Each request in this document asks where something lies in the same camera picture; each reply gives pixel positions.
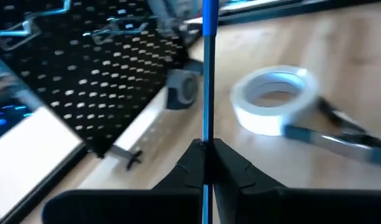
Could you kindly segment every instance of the duct tape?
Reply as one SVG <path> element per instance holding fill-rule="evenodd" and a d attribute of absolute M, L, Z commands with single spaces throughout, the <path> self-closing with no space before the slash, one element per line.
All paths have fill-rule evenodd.
<path fill-rule="evenodd" d="M 276 107 L 253 102 L 271 92 L 292 93 L 295 97 Z M 237 82 L 231 92 L 236 118 L 247 130 L 267 136 L 283 135 L 286 124 L 295 123 L 314 110 L 318 100 L 317 78 L 304 68 L 268 67 L 252 72 Z"/>

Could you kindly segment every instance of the blue rod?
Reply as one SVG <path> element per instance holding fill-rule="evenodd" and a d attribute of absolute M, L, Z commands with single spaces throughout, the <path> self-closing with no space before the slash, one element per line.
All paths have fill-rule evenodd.
<path fill-rule="evenodd" d="M 218 29 L 218 0 L 203 0 L 204 36 L 204 93 L 203 93 L 203 141 L 207 146 L 206 162 L 211 154 L 214 141 L 214 79 L 215 79 L 215 38 Z M 203 224 L 213 223 L 213 185 L 207 179 L 203 194 Z"/>

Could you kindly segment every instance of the masking tape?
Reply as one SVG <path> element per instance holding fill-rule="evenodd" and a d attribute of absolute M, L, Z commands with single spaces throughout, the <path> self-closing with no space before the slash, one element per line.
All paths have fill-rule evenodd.
<path fill-rule="evenodd" d="M 294 99 L 276 107 L 257 106 L 258 97 L 275 91 L 289 92 Z M 318 99 L 318 81 L 304 68 L 291 66 L 257 70 L 237 82 L 231 92 L 236 118 L 247 130 L 267 136 L 283 135 L 283 127 L 308 115 Z"/>

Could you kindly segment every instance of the pegboard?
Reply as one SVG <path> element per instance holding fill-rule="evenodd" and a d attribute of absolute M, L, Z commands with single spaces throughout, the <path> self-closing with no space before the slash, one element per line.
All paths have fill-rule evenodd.
<path fill-rule="evenodd" d="M 0 30 L 62 5 L 60 0 L 0 0 Z M 182 68 L 188 54 L 181 38 L 157 32 L 155 20 L 139 35 L 101 35 L 99 45 L 83 34 L 108 27 L 109 17 L 149 15 L 144 0 L 73 1 L 64 14 L 36 17 L 39 34 L 34 37 L 0 37 L 0 59 L 103 155 L 163 88 L 167 70 Z M 120 26 L 130 29 L 141 23 Z M 4 44 L 19 46 L 4 50 Z"/>

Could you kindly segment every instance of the pegboard hook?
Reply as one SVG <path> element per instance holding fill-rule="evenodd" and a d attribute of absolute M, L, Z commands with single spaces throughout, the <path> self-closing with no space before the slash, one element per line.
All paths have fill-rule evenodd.
<path fill-rule="evenodd" d="M 143 22 L 138 28 L 136 29 L 128 29 L 128 30 L 120 30 L 118 28 L 118 23 L 120 22 L 130 22 L 130 21 L 146 21 L 149 19 L 156 19 L 156 16 L 131 16 L 131 17 L 121 17 L 121 18 L 115 18 L 110 17 L 107 19 L 107 21 L 110 22 L 110 25 L 106 26 L 107 29 L 101 29 L 101 30 L 94 30 L 92 32 L 85 32 L 83 36 L 88 35 L 99 35 L 99 34 L 112 34 L 112 35 L 136 35 L 140 34 L 146 27 L 148 26 L 148 22 Z M 126 28 L 133 28 L 133 24 L 127 24 Z"/>
<path fill-rule="evenodd" d="M 54 10 L 49 10 L 44 12 L 36 12 L 25 17 L 25 21 L 21 22 L 21 25 L 19 25 L 19 26 L 22 26 L 22 30 L 17 30 L 13 28 L 0 30 L 0 37 L 27 37 L 27 36 L 33 35 L 34 34 L 33 20 L 36 17 L 64 14 L 68 12 L 70 8 L 71 8 L 71 0 L 64 0 L 63 7 L 60 9 L 54 9 Z"/>
<path fill-rule="evenodd" d="M 35 38 L 41 34 L 41 30 L 35 25 L 35 23 L 28 23 L 28 25 L 30 25 L 30 27 L 29 27 L 30 31 L 29 31 L 28 35 L 20 35 L 21 32 L 27 32 L 27 31 L 16 30 L 16 28 L 20 28 L 22 26 L 22 23 L 16 24 L 9 29 L 9 31 L 13 31 L 13 33 L 11 33 L 11 36 L 12 36 L 12 34 L 15 34 L 15 32 L 17 32 L 16 35 L 13 35 L 13 36 L 21 37 L 19 41 L 14 42 L 13 44 L 11 44 L 9 41 L 7 41 L 7 36 L 4 36 L 4 35 L 0 36 L 0 48 L 2 48 L 5 51 L 14 50 L 14 49 L 20 47 L 21 45 L 28 43 L 33 38 Z"/>

